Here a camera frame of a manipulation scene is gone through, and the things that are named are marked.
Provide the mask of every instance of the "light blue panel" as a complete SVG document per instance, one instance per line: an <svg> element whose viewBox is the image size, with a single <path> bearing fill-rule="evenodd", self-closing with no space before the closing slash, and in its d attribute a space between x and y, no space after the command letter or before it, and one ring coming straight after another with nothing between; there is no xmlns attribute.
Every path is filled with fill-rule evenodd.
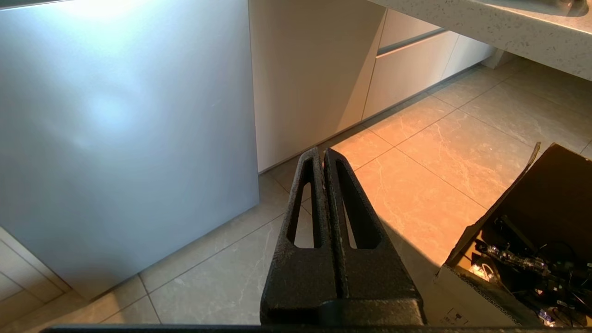
<svg viewBox="0 0 592 333"><path fill-rule="evenodd" d="M80 294L258 200L247 0L0 11L0 225Z"/></svg>

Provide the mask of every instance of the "tile floor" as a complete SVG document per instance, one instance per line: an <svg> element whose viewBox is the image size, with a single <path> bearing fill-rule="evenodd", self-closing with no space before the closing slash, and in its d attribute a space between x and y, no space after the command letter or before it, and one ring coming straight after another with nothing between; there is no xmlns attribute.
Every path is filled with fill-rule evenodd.
<svg viewBox="0 0 592 333"><path fill-rule="evenodd" d="M535 143L592 158L592 82L516 59L470 69L322 144L344 154L418 289L524 167ZM69 292L3 327L67 322L258 324L297 159L259 177L260 204L88 303ZM310 191L300 222L310 230ZM307 229L297 242L310 246Z"/></svg>

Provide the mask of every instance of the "open cardboard box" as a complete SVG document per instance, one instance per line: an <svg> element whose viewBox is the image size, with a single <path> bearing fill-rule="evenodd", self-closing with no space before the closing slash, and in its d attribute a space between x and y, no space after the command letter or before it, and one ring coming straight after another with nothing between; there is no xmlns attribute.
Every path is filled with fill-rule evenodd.
<svg viewBox="0 0 592 333"><path fill-rule="evenodd" d="M508 291L468 272L475 240L495 237L491 225L502 215L532 246L567 242L580 260L592 262L592 161L553 144L533 164L538 150L539 145L524 171L487 213L465 229L422 294L429 324L542 325L535 312Z"/></svg>

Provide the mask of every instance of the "speckled countertop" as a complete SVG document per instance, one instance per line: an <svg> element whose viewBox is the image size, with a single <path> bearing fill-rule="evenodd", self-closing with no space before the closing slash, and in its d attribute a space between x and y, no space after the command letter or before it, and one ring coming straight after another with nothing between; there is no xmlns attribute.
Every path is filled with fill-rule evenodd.
<svg viewBox="0 0 592 333"><path fill-rule="evenodd" d="M592 8L566 17L521 0L370 1L592 81Z"/></svg>

